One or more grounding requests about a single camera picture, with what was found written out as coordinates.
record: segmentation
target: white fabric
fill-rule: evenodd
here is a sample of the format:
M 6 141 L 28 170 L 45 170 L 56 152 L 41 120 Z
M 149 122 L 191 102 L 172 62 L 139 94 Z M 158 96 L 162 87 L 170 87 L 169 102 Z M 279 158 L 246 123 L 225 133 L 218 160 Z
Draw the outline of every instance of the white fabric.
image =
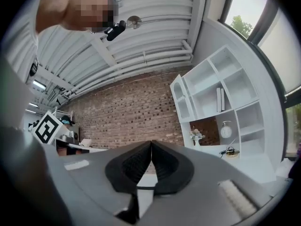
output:
M 36 57 L 36 15 L 40 0 L 27 0 L 6 32 L 1 51 L 20 80 L 25 83 Z

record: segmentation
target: ceiling beam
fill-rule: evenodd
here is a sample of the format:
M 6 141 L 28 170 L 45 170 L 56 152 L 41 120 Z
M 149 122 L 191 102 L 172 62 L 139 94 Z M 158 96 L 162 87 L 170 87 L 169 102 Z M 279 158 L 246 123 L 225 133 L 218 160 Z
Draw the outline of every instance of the ceiling beam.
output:
M 110 51 L 103 44 L 98 36 L 91 34 L 90 32 L 84 33 L 87 41 L 91 43 L 91 45 L 96 49 L 101 58 L 111 67 L 117 64 L 116 60 L 113 58 Z
M 44 109 L 44 108 L 33 108 L 32 106 L 28 106 L 27 110 L 30 110 L 30 111 L 33 111 L 35 113 L 42 114 L 42 115 L 44 115 L 48 111 L 47 109 Z
M 133 45 L 131 40 L 126 40 L 122 42 L 122 46 L 120 45 L 114 45 L 110 47 L 112 54 L 114 56 L 118 56 L 117 54 L 120 52 L 123 52 L 125 50 L 129 51 L 130 49 L 137 49 L 139 47 L 142 48 L 142 46 L 148 46 L 153 45 L 153 43 L 158 42 L 167 42 L 167 41 L 182 41 L 187 39 L 187 31 L 163 31 L 163 32 L 157 32 L 156 34 L 151 35 L 141 35 L 139 38 L 135 39 L 135 44 Z
M 181 40 L 176 40 L 176 41 L 163 41 L 163 42 L 154 42 L 146 45 L 140 45 L 140 46 L 135 46 L 131 47 L 130 49 L 124 50 L 122 52 L 119 52 L 115 54 L 115 59 L 117 61 L 124 59 L 126 57 L 129 57 L 131 55 L 135 55 L 138 53 L 142 53 L 143 51 L 149 52 L 153 51 L 154 49 L 160 49 L 160 48 L 170 48 L 170 47 L 182 47 L 182 41 Z
M 153 0 L 152 2 L 141 2 L 138 1 L 136 4 L 132 3 L 129 6 L 123 6 L 119 9 L 119 15 L 123 15 L 124 13 L 132 12 L 133 10 L 136 10 L 139 8 L 150 8 L 156 9 L 155 7 L 158 6 L 185 6 L 185 7 L 192 7 L 193 2 L 189 0 L 183 0 L 183 1 L 162 1 L 162 0 Z
M 47 69 L 42 66 L 38 67 L 37 75 L 43 77 L 44 79 L 53 82 L 54 84 L 64 88 L 64 89 L 72 89 L 74 86 L 69 84 L 68 82 L 62 80 L 60 77 L 55 76 Z
M 43 93 L 43 92 L 40 92 L 36 89 L 31 89 L 32 93 L 34 94 L 34 96 L 37 98 L 37 99 L 47 99 L 48 95 Z
M 38 108 L 41 109 L 41 110 L 51 110 L 51 111 L 54 109 L 54 107 L 48 106 L 48 105 L 44 105 L 44 104 L 39 104 Z
M 203 19 L 205 1 L 206 0 L 193 0 L 192 16 L 187 38 L 187 42 L 192 50 L 194 49 L 194 46 L 196 45 L 198 39 L 198 32 L 200 30 L 201 22 Z

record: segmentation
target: book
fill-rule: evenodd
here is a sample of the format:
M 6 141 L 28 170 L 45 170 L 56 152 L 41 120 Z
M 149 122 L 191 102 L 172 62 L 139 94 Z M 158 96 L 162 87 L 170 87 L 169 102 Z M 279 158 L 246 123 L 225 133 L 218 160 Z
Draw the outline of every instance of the book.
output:
M 225 91 L 224 88 L 221 88 L 221 96 L 222 96 L 222 111 L 225 110 Z
M 216 88 L 216 96 L 217 96 L 217 112 L 221 112 L 222 111 L 221 88 Z

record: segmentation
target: desk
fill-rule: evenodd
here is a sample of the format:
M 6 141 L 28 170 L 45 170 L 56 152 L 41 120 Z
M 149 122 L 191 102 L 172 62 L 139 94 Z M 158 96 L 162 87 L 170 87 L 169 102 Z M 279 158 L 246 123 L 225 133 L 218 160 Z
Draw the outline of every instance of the desk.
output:
M 75 144 L 67 143 L 67 142 L 63 141 L 62 139 L 60 139 L 60 138 L 55 138 L 54 139 L 54 146 L 55 147 L 57 146 L 56 145 L 57 141 L 63 142 L 64 146 L 68 146 L 68 147 L 76 148 L 76 149 L 81 149 L 81 150 L 87 150 L 87 151 L 89 151 L 89 153 L 103 152 L 103 151 L 107 150 L 107 149 L 85 147 L 85 146 L 80 146 L 80 145 L 75 145 Z
M 221 157 L 220 151 L 226 149 L 227 145 L 205 145 L 201 146 L 198 151 L 208 153 L 217 157 Z M 242 173 L 246 174 L 258 183 L 267 183 L 276 180 L 275 171 L 269 162 L 266 154 L 258 154 L 248 157 L 241 157 L 239 154 L 236 157 L 227 157 L 225 154 L 221 160 L 225 160 Z

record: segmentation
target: pipe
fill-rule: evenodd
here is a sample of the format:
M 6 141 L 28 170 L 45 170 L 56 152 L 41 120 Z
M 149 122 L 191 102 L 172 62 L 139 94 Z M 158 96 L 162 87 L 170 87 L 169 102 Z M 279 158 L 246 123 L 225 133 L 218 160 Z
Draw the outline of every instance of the pipe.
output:
M 128 57 L 132 55 L 139 55 L 141 54 L 141 50 L 144 50 L 147 54 L 150 51 L 158 50 L 159 48 L 174 48 L 174 47 L 181 47 L 183 48 L 182 42 L 178 41 L 159 41 L 155 42 L 153 45 L 139 45 L 139 46 L 134 46 L 131 49 L 125 49 L 122 50 L 121 52 L 114 53 L 114 58 L 116 61 L 118 60 L 125 60 L 126 58 L 129 59 Z
M 166 21 L 166 20 L 191 20 L 191 15 L 158 15 L 142 17 L 141 20 L 144 23 L 152 21 Z
M 187 62 L 189 62 L 189 61 L 180 61 L 180 62 L 176 62 L 176 63 L 171 63 L 172 65 L 175 65 L 175 64 L 181 64 L 181 63 L 187 63 Z M 154 66 L 154 67 L 156 67 L 156 68 L 162 68 L 162 67 L 165 67 L 165 66 L 169 66 L 170 64 L 164 64 L 164 65 L 156 65 L 156 66 Z M 132 71 L 132 72 L 130 72 L 130 73 L 135 73 L 135 72 L 138 72 L 138 71 L 141 71 L 141 70 L 145 70 L 145 69 L 148 69 L 148 68 L 142 68 L 142 69 L 140 69 L 140 70 L 137 70 L 137 71 Z M 107 80 L 107 81 L 103 81 L 103 82 L 101 82 L 100 84 L 96 84 L 96 85 L 94 85 L 94 86 L 92 86 L 92 87 L 90 87 L 90 88 L 88 88 L 88 89 L 86 89 L 86 90 L 84 90 L 84 91 L 82 91 L 82 92 L 80 92 L 80 93 L 78 93 L 78 94 L 73 94 L 73 95 L 71 95 L 71 97 L 70 97 L 70 100 L 71 99 L 73 99 L 73 98 L 75 98 L 75 97 L 79 97 L 79 96 L 81 96 L 81 95 L 83 95 L 83 94 L 86 94 L 86 93 L 88 93 L 88 92 L 90 92 L 90 91 L 92 91 L 92 90 L 94 90 L 94 89 L 97 89 L 97 88 L 99 88 L 99 87 L 101 87 L 102 85 L 106 85 L 107 84 L 107 82 L 109 82 L 109 84 L 110 83 L 113 83 L 113 82 L 116 82 L 116 81 L 119 81 L 119 80 L 122 80 L 122 79 L 125 79 L 125 78 L 121 78 L 122 76 L 124 76 L 124 74 L 122 74 L 122 75 L 120 75 L 120 76 L 117 76 L 117 77 L 114 77 L 114 78 L 111 78 L 111 79 L 109 79 L 109 80 Z
M 158 53 L 158 52 L 162 52 L 162 51 L 171 51 L 171 50 L 181 50 L 183 47 L 163 47 L 163 48 L 157 48 L 157 49 L 150 49 L 150 50 L 147 50 L 148 53 Z M 115 60 L 117 63 L 121 63 L 127 59 L 131 59 L 133 57 L 136 57 L 136 56 L 139 56 L 141 54 L 141 52 L 138 52 L 136 54 L 131 54 L 131 55 L 128 55 L 126 57 L 120 57 L 118 58 L 117 56 L 115 57 Z
M 169 57 L 169 56 L 174 56 L 174 55 L 192 54 L 192 48 L 190 48 L 190 46 L 188 45 L 188 43 L 185 40 L 182 40 L 182 44 L 186 48 L 186 50 L 167 51 L 167 52 L 160 52 L 160 53 L 156 53 L 156 54 L 152 54 L 152 55 L 146 55 L 145 59 L 146 60 L 151 60 L 151 59 L 156 59 L 156 58 L 160 58 L 160 57 Z M 87 80 L 79 83 L 77 86 L 73 87 L 68 92 L 65 92 L 64 95 L 68 96 L 72 92 L 75 92 L 76 90 L 78 90 L 80 87 L 82 87 L 84 85 L 87 85 L 88 83 L 90 83 L 90 82 L 98 79 L 99 77 L 101 77 L 105 74 L 108 74 L 108 73 L 110 73 L 114 70 L 122 69 L 124 67 L 128 67 L 130 65 L 134 65 L 134 64 L 137 64 L 137 63 L 142 62 L 142 61 L 144 61 L 144 56 L 133 58 L 133 59 L 127 60 L 125 62 L 122 62 L 120 64 L 114 65 L 114 66 L 112 66 L 110 68 L 107 68 L 105 70 L 102 70 L 102 71 L 96 73 L 95 75 L 91 76 Z
M 158 60 L 153 60 L 153 61 L 150 61 L 150 62 L 147 62 L 147 66 L 152 66 L 152 65 L 159 65 L 159 64 L 164 64 L 164 63 L 169 63 L 169 62 L 177 62 L 177 61 L 184 61 L 184 60 L 190 60 L 191 59 L 191 56 L 179 56 L 179 57 L 171 57 L 171 58 L 163 58 L 163 59 L 158 59 Z M 81 89 L 79 89 L 77 91 L 77 94 L 106 80 L 106 79 L 109 79 L 110 77 L 114 77 L 114 76 L 117 76 L 121 73 L 126 73 L 126 72 L 129 72 L 129 71 L 133 71 L 133 70 L 136 70 L 136 69 L 140 69 L 140 68 L 143 68 L 143 67 L 147 67 L 145 63 L 141 63 L 141 64 L 137 64 L 137 65 L 133 65 L 133 66 L 130 66 L 130 67 L 127 67 L 125 69 L 122 69 L 122 70 L 117 70 L 113 73 L 110 73 L 106 76 L 103 76 L 95 81 L 93 81 L 92 83 L 82 87 Z

